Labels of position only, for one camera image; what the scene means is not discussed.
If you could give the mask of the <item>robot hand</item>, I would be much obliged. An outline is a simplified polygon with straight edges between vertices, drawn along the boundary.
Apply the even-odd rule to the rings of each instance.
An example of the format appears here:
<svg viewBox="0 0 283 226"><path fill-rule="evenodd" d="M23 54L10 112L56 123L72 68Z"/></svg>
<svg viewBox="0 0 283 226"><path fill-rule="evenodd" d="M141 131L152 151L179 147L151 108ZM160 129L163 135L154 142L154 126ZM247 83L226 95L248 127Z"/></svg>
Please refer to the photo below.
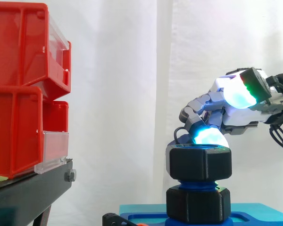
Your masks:
<svg viewBox="0 0 283 226"><path fill-rule="evenodd" d="M227 146L225 134L241 135L259 123L269 125L273 140L283 147L283 73L267 76L262 69L238 68L214 81L208 93L180 112L188 143Z"/></svg>

